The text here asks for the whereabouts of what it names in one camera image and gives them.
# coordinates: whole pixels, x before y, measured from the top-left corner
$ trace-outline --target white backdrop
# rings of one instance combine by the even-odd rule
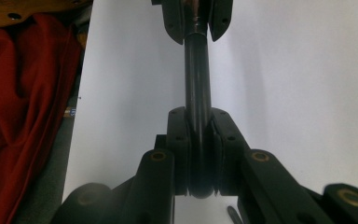
[[[210,41],[213,107],[248,144],[275,154],[318,192],[358,187],[358,0],[235,0]],[[95,0],[64,198],[136,173],[168,112],[185,105],[184,47],[147,0]],[[175,223],[231,223],[235,198],[176,199]]]

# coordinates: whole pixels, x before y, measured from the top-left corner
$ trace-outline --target red fabric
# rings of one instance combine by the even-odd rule
[[[80,47],[49,15],[0,29],[0,223],[43,168],[74,82]]]

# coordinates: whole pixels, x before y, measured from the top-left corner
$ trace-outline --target wooden surface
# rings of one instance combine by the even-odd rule
[[[92,0],[0,0],[0,27],[25,21],[36,12],[59,12],[90,3]]]

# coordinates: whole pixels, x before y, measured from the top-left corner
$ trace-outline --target black cylindrical rod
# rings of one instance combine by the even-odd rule
[[[185,57],[186,115],[192,138],[189,191],[197,198],[205,198],[213,192],[213,151],[206,139],[212,112],[205,35],[194,33],[186,36]]]

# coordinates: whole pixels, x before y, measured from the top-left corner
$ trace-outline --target brass screw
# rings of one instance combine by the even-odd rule
[[[269,161],[269,156],[266,153],[263,153],[263,152],[254,152],[252,154],[252,158],[255,161]]]
[[[163,161],[165,158],[167,158],[167,155],[163,152],[154,152],[151,155],[152,161]]]
[[[78,197],[77,202],[80,205],[87,206],[94,204],[98,201],[100,193],[96,189],[87,189],[83,191]]]
[[[358,207],[358,193],[351,189],[340,189],[337,192],[339,198],[352,206]]]

